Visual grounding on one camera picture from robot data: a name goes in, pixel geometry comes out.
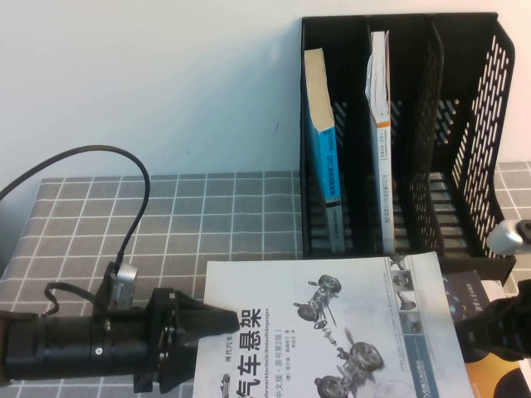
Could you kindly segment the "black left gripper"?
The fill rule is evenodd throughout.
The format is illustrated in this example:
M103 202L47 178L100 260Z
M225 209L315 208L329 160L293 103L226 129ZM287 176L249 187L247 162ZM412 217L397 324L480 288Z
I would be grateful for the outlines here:
M240 330L234 311L198 302L181 291L156 288L146 307L147 359L134 375L134 391L162 394L194 377L197 340Z

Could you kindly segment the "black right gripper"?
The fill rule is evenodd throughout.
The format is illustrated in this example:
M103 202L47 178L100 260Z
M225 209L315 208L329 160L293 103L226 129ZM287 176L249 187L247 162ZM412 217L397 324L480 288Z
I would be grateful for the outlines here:
M465 363L484 359L500 344L521 357L530 357L530 280L519 281L518 288L516 296L497 299L455 323L456 330L463 328Z

